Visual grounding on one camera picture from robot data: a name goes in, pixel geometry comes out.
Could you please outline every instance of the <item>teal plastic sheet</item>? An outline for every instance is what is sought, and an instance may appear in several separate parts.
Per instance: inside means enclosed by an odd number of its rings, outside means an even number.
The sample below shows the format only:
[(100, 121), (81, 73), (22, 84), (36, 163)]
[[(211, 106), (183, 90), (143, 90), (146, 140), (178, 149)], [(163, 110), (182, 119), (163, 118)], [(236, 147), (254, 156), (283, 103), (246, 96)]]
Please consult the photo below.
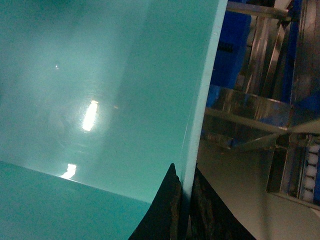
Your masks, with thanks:
[(226, 4), (0, 1), (0, 238), (125, 239), (171, 163), (190, 197)]

